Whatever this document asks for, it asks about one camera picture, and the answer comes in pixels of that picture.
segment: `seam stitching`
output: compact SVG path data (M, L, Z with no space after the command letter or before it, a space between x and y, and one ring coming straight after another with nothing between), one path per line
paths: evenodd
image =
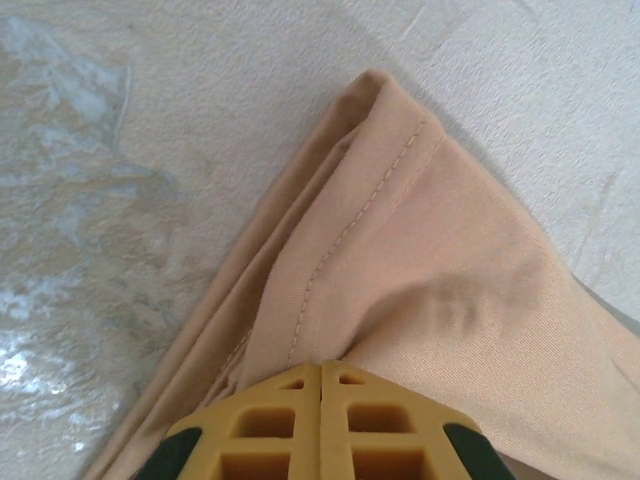
M420 121L420 125L418 125L418 129L415 131L415 133L413 135L411 135L411 137L409 137L409 140L407 140L407 143L405 143L404 147L402 147L402 150L400 151L400 154L396 157L396 159L393 161L391 166L387 169L386 173L384 174L384 177L382 178L382 180L380 180L380 183L378 183L378 186L373 191L373 193L371 194L369 199L366 201L366 203L360 209L360 211L358 212L356 217L344 228L344 230L342 230L342 233L340 233L340 235L338 235L338 238L336 238L336 240L333 242L333 245L331 245L329 250L322 256L322 259L320 259L320 262L318 263L318 265L316 266L315 270L311 274L311 278L309 278L309 281L307 282L307 286L306 286L306 288L304 290L304 296L303 296L303 300L302 300L302 307L300 308L300 314L298 315L298 321L296 322L296 328L295 328L295 331L293 333L293 341L291 342L291 349L289 350L289 358L287 360L287 367L291 367L291 362L293 361L293 353L294 353L294 351L296 349L296 345L298 343L298 335L300 334L300 327L302 326L302 322L304 320L304 314L306 313L306 310L307 310L307 304L309 303L309 295L311 293L311 289L313 288L313 282L315 281L316 277L318 276L318 273L320 273L320 271L322 270L322 267L324 267L324 265L327 262L327 260L329 259L329 257L331 257L331 255L333 255L333 253L335 252L335 250L338 247L338 245L340 245L340 242L342 241L342 239L360 221L362 216L369 209L371 204L374 202L374 200L376 199L376 197L380 193L380 190L382 190L382 187L384 187L384 185L387 182L387 180L389 180L391 175L393 175L393 173L396 171L396 168L398 167L398 164L400 163L400 160L402 160L402 158L405 156L405 154L407 153L407 151L409 150L409 148L411 147L411 145L413 144L415 139L418 137L418 135L420 135L420 132L422 131L422 127L424 126L425 122L426 122L426 118L423 118Z
M220 374L222 372L224 372L224 369L227 368L227 366L229 365L229 362L231 362L231 359L233 358L233 356L236 354L236 352L240 349L240 347L244 344L244 342L247 341L247 338L249 338L249 335L251 335L251 332L253 332L253 328L249 329L249 331L247 333L244 334L244 337L242 337L240 339L240 341L238 342L238 344L236 345L236 348L233 349L233 351L229 354L229 356L227 357L227 359L225 360L225 362L222 364L222 367L218 370L218 373L216 373L215 375L215 380L218 379L218 377L220 376Z
M444 141L446 136L447 136L446 134L443 134L440 137L440 140L436 142L436 145L435 147L433 147L433 150L431 151L429 156L426 158L424 162L422 162L422 165L420 166L420 170L416 172L411 182L409 182L409 185L407 185L407 188L404 189L404 191L402 192L402 195L400 195L400 197L398 198L398 201L395 203L395 205L393 206L393 209L391 210L392 212L395 212L397 208L400 206L400 204L404 202L405 198L407 197L407 195L409 194L409 192L411 191L415 183L418 181L418 179L422 176L424 171L427 169L427 167L431 163L431 160L433 160L433 157L435 157L436 153L438 153L438 150L440 150L440 147L442 146L442 142Z

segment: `beige fabric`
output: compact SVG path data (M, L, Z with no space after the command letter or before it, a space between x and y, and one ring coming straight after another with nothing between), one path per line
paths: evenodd
M471 415L549 476L640 478L640 342L380 72L272 187L87 478L127 478L194 409L341 357Z

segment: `fabric fold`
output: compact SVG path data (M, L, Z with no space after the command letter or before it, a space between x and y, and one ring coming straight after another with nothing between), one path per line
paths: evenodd
M383 72L275 182L87 478L129 478L181 417L331 358L458 408L552 477L638 478L640 341Z

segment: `yellow plastic object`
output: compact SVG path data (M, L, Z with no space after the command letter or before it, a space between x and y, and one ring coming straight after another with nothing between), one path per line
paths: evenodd
M302 365L176 423L138 480L512 480L466 415L346 363Z
M302 365L177 422L202 436L178 480L319 478L320 367Z
M320 412L322 479L470 480L443 426L480 429L434 400L348 364L327 362Z

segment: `white surface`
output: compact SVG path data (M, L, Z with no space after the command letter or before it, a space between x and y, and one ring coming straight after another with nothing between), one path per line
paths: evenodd
M3 472L79 471L272 179L371 66L640 318L633 2L4 0L0 14L17 16L0 27Z

